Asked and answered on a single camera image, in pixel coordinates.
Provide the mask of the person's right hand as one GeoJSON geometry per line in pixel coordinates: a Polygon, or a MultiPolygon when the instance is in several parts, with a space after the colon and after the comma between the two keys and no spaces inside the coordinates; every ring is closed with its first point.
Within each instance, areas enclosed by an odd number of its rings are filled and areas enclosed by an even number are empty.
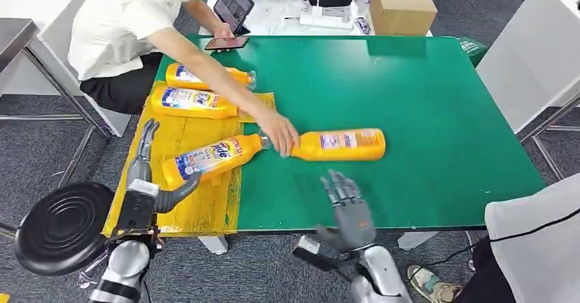
{"type": "Polygon", "coordinates": [[[281,157],[289,157],[300,138],[293,124],[284,116],[274,111],[265,111],[254,119],[263,132],[269,137],[281,157]]]}

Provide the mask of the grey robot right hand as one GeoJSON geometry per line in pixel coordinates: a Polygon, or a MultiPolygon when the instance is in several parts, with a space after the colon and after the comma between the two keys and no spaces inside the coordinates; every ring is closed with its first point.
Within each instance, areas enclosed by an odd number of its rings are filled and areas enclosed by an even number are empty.
{"type": "Polygon", "coordinates": [[[335,170],[320,181],[330,199],[337,228],[316,225],[317,234],[339,252],[356,251],[375,243],[376,229],[358,185],[335,170]]]}

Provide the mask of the person's left hand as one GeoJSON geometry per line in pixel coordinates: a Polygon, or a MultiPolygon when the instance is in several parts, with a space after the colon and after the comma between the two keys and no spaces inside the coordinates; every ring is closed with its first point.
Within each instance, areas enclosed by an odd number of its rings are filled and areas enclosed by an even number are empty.
{"type": "Polygon", "coordinates": [[[231,31],[230,25],[223,22],[218,22],[211,30],[214,38],[234,38],[235,34],[231,31]]]}

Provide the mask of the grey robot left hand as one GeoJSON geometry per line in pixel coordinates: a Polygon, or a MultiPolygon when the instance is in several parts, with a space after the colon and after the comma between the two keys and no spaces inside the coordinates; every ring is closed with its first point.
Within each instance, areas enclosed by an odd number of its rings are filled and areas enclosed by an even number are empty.
{"type": "Polygon", "coordinates": [[[186,182],[172,191],[161,190],[153,183],[150,157],[155,132],[159,126],[160,123],[154,118],[150,118],[144,124],[135,156],[127,170],[126,189],[137,190],[146,196],[153,197],[155,199],[154,213],[168,213],[199,186],[202,172],[194,169],[186,182]]]}

